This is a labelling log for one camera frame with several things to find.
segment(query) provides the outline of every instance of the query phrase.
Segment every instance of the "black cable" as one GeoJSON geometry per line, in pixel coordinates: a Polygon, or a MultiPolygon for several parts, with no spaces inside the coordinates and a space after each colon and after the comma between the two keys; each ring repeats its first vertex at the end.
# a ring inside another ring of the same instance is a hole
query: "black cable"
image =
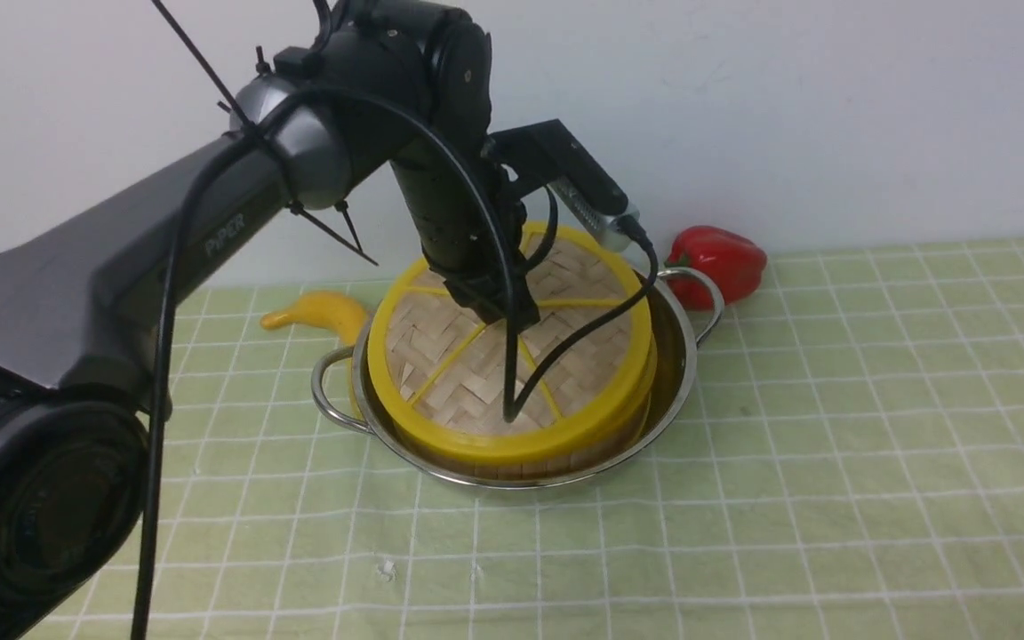
{"type": "Polygon", "coordinates": [[[255,150],[257,145],[266,142],[264,132],[282,125],[282,122],[306,100],[304,94],[292,94],[271,110],[261,125],[256,125],[240,109],[239,102],[231,96],[223,82],[219,81],[215,70],[199,52],[196,44],[193,44],[193,41],[188,39],[181,26],[176,24],[172,13],[168,12],[160,0],[153,0],[153,3],[173,31],[181,37],[188,51],[200,61],[200,66],[216,84],[216,88],[224,94],[232,112],[237,114],[241,124],[245,127],[245,135],[237,138],[215,158],[212,158],[212,161],[197,174],[179,207],[178,215],[176,215],[176,231],[173,236],[172,246],[168,250],[168,260],[162,285],[158,336],[156,336],[152,408],[150,410],[150,450],[147,450],[145,465],[144,506],[141,514],[141,547],[139,547],[137,591],[135,591],[134,596],[133,620],[131,620],[130,629],[130,637],[133,640],[144,640],[147,635],[153,600],[153,580],[156,571],[156,548],[158,547],[160,518],[160,476],[162,476],[164,460],[165,410],[168,396],[168,378],[170,378],[172,365],[172,341],[176,317],[175,280],[179,255],[183,252],[200,200],[204,198],[208,187],[211,187],[220,175],[231,169],[241,159],[247,157],[247,154],[255,150]]]}
{"type": "Polygon", "coordinates": [[[312,1],[313,10],[318,13],[318,36],[313,40],[313,44],[310,44],[310,50],[318,52],[327,47],[327,42],[330,42],[334,25],[331,24],[330,3],[327,3],[327,0],[312,1]]]}
{"type": "Polygon", "coordinates": [[[560,230],[560,206],[556,203],[556,195],[551,186],[545,185],[544,190],[548,194],[548,230],[544,231],[544,240],[541,240],[540,246],[524,262],[524,274],[544,263],[548,254],[552,253],[552,247],[556,246],[556,234],[560,230]]]}
{"type": "Polygon", "coordinates": [[[468,164],[461,159],[461,155],[453,148],[453,145],[434,127],[427,125],[418,115],[403,109],[403,106],[393,104],[393,102],[387,101],[385,98],[375,96],[373,93],[347,89],[345,86],[314,84],[312,85],[312,89],[318,94],[324,94],[324,96],[346,97],[350,98],[350,100],[377,105],[379,109],[385,110],[397,118],[401,118],[401,120],[413,126],[427,142],[441,154],[450,165],[452,165],[453,171],[462,179],[464,185],[468,187],[468,196],[480,208],[481,218],[483,218],[484,225],[487,227],[488,238],[492,239],[493,245],[495,245],[496,259],[501,267],[501,280],[503,280],[504,285],[504,317],[505,324],[508,325],[508,331],[505,332],[508,334],[508,338],[504,343],[504,419],[505,421],[512,422],[516,415],[519,414],[519,410],[511,411],[512,407],[515,406],[515,362],[517,348],[519,347],[519,343],[517,343],[519,328],[515,327],[515,310],[517,308],[516,289],[512,281],[515,268],[513,267],[511,255],[509,255],[508,241],[504,237],[504,230],[501,229],[500,216],[497,215],[496,208],[487,196],[484,196],[483,189],[480,187],[480,182],[468,169],[468,164]]]}
{"type": "Polygon", "coordinates": [[[217,154],[212,162],[197,175],[191,187],[184,196],[176,219],[176,233],[173,236],[172,247],[168,250],[168,262],[164,271],[164,296],[160,304],[158,324],[158,341],[156,341],[155,377],[153,381],[153,408],[150,413],[150,454],[147,455],[147,487],[144,496],[144,509],[141,518],[141,558],[137,575],[137,596],[133,604],[133,624],[131,637],[142,640],[147,632],[151,600],[153,598],[153,574],[156,564],[156,542],[158,541],[158,522],[160,515],[160,469],[164,458],[164,422],[165,407],[168,394],[168,370],[172,358],[172,336],[176,317],[176,266],[179,255],[184,250],[188,227],[191,226],[194,213],[199,207],[204,193],[215,182],[216,178],[231,169],[253,150],[251,138],[237,138],[223,152],[217,154]]]}
{"type": "Polygon", "coordinates": [[[624,313],[630,311],[636,304],[642,302],[646,296],[650,295],[651,291],[654,291],[654,283],[657,282],[657,271],[658,271],[658,260],[657,254],[654,252],[654,244],[650,243],[650,239],[647,239],[646,231],[638,224],[637,219],[631,216],[626,216],[623,218],[618,225],[622,227],[622,231],[642,248],[643,253],[646,254],[646,259],[650,261],[650,270],[646,274],[646,280],[643,281],[641,287],[634,295],[631,295],[629,299],[624,300],[622,304],[610,308],[610,310],[598,317],[591,321],[589,324],[584,325],[575,332],[572,332],[570,336],[566,337],[564,341],[556,345],[548,356],[544,357],[540,364],[536,366],[536,371],[531,373],[527,381],[524,381],[523,389],[520,390],[520,395],[515,398],[515,404],[512,409],[515,411],[513,415],[520,414],[523,410],[523,406],[527,403],[528,397],[531,395],[536,385],[540,384],[543,380],[544,375],[548,373],[548,370],[553,368],[553,366],[563,356],[568,349],[572,348],[578,341],[586,339],[587,336],[592,335],[597,329],[600,329],[608,325],[611,321],[617,319],[624,313]]]}

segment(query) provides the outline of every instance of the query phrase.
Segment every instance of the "toy pepper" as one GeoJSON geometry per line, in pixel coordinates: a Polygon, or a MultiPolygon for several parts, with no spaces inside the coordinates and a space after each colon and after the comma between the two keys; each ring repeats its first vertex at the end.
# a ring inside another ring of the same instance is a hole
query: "toy pepper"
{"type": "MultiPolygon", "coordinates": [[[[742,236],[716,226],[691,226],[679,233],[671,247],[667,266],[688,266],[706,272],[718,285],[724,302],[742,300],[761,287],[768,256],[761,247],[742,236]]],[[[693,280],[674,279],[667,283],[687,311],[710,311],[714,300],[693,280]]]]}

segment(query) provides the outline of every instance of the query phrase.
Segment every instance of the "robotic arm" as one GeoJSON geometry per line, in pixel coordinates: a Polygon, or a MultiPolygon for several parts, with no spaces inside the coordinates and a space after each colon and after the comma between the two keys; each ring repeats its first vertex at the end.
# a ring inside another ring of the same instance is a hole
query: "robotic arm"
{"type": "MultiPolygon", "coordinates": [[[[204,190],[176,266],[178,299],[288,202],[336,206],[388,163],[453,299],[486,323],[505,319],[492,221],[444,150],[397,110],[440,134],[496,211],[517,331],[540,319],[516,250],[525,195],[548,185],[601,244],[626,247],[621,227],[637,210],[560,121],[488,133],[492,43],[466,11],[341,1],[328,35],[325,47],[260,60],[237,94],[259,122],[305,86],[334,88],[282,114],[272,150],[241,152],[204,190]]],[[[170,244],[193,185],[246,133],[232,117],[222,137],[0,254],[0,637],[20,636],[109,562],[141,513],[146,436],[135,413],[152,409],[170,244]]]]}

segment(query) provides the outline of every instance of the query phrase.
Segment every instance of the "bamboo steamer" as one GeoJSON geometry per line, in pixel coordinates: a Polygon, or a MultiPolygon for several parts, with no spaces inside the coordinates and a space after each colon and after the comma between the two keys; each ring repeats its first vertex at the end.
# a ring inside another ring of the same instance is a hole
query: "bamboo steamer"
{"type": "MultiPolygon", "coordinates": [[[[531,253],[545,225],[527,223],[531,253]]],[[[561,226],[528,273],[541,321],[520,335],[517,392],[566,336],[641,286],[621,256],[561,226]]],[[[387,292],[367,341],[371,384],[407,446],[446,469],[528,479],[594,465],[637,440],[657,352],[647,300],[580,341],[544,376],[520,416],[502,418],[504,323],[484,326],[419,259],[387,292]]]]}

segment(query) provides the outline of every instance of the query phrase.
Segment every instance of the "metal pot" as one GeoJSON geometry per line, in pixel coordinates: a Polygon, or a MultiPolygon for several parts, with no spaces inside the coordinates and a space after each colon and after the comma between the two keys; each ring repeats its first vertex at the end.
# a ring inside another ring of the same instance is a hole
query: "metal pot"
{"type": "Polygon", "coordinates": [[[629,449],[586,468],[564,471],[564,473],[546,478],[488,479],[445,469],[437,462],[432,462],[420,453],[409,449],[398,438],[397,426],[394,425],[393,419],[378,401],[374,386],[370,384],[366,359],[367,341],[370,333],[369,323],[361,329],[361,336],[358,337],[356,344],[338,348],[318,360],[318,364],[313,368],[312,376],[310,376],[310,390],[312,390],[315,404],[331,421],[353,430],[353,432],[377,437],[403,461],[410,462],[411,465],[421,469],[424,473],[443,481],[459,483],[459,485],[499,489],[545,488],[585,481],[585,479],[604,473],[604,471],[633,458],[639,451],[650,445],[671,425],[679,411],[682,410],[682,406],[686,402],[686,397],[690,395],[690,389],[694,385],[697,350],[714,332],[718,323],[722,321],[724,311],[722,292],[719,291],[714,280],[709,279],[703,272],[694,270],[694,268],[674,266],[659,271],[654,293],[656,295],[651,295],[649,300],[650,318],[653,321],[654,340],[657,344],[657,365],[654,373],[654,384],[650,389],[650,414],[646,419],[646,424],[643,425],[642,437],[629,449]],[[682,304],[678,302],[671,289],[663,282],[663,280],[675,279],[675,276],[685,276],[685,279],[697,281],[711,292],[711,297],[714,300],[714,312],[712,312],[706,328],[696,336],[693,326],[690,324],[690,317],[686,315],[682,304]],[[327,397],[324,388],[327,370],[346,359],[352,359],[350,380],[353,384],[350,386],[353,389],[353,401],[361,416],[366,416],[366,419],[341,413],[327,397]]]}

